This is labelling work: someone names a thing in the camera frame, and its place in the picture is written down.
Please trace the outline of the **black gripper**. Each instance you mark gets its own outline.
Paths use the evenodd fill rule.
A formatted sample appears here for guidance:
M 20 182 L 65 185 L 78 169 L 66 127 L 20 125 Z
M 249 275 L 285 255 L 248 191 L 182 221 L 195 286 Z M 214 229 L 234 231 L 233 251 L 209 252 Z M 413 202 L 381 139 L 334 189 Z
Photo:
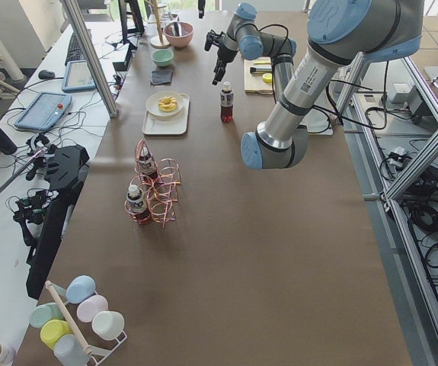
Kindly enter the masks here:
M 238 53 L 238 43 L 236 40 L 233 40 L 227 33 L 221 32 L 220 34 L 216 33 L 214 30 L 210 30 L 206 34 L 206 42 L 204 46 L 205 51 L 210 51 L 212 46 L 217 46 L 217 57 L 218 61 L 216 62 L 216 66 L 214 68 L 214 78 L 212 83 L 217 85 L 222 81 L 225 71 L 226 71 L 226 63 L 231 63 L 234 61 L 237 53 Z

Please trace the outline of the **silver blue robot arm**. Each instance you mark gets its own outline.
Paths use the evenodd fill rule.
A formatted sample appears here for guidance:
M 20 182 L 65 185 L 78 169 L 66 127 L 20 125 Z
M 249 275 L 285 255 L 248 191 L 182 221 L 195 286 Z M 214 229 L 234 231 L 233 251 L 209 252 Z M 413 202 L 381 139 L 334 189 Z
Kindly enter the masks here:
M 226 31 L 210 30 L 205 48 L 217 46 L 213 83 L 237 54 L 270 58 L 276 99 L 269 117 L 241 139 L 241 157 L 250 169 L 285 169 L 299 163 L 308 144 L 302 119 L 336 71 L 358 53 L 373 62 L 410 56 L 420 47 L 422 1 L 317 1 L 307 23 L 308 48 L 293 65 L 296 43 L 258 30 L 253 5 L 241 3 Z

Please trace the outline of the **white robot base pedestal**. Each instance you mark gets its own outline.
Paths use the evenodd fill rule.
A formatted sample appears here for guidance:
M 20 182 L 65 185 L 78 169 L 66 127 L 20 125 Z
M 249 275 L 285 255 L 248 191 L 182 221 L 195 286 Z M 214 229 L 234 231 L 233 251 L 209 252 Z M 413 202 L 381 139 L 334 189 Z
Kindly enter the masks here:
M 326 111 L 311 109 L 303 118 L 302 125 L 307 127 L 310 136 L 331 136 L 333 134 L 330 113 Z

